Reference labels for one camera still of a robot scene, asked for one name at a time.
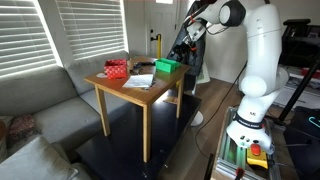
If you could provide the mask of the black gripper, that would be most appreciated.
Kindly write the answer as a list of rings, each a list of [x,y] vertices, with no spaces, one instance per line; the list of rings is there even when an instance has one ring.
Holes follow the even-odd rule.
[[[193,44],[181,43],[173,47],[171,56],[178,62],[188,62]]]

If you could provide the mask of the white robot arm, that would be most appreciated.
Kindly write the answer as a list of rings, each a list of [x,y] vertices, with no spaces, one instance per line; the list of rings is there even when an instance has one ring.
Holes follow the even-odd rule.
[[[240,147],[257,144],[272,154],[274,145],[264,117],[289,79],[288,72],[278,65],[282,33],[277,8],[265,0],[216,0],[186,16],[182,42],[198,41],[207,23],[246,29],[248,59],[240,82],[244,97],[226,132]]]

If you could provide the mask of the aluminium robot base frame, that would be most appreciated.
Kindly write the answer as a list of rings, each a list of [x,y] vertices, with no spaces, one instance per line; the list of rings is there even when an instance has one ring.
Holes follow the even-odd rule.
[[[280,180],[280,169],[276,164],[276,154],[267,154],[268,168],[249,165],[246,161],[247,148],[238,146],[227,134],[227,126],[232,122],[236,109],[229,107],[224,116],[218,148],[212,167],[211,180]]]

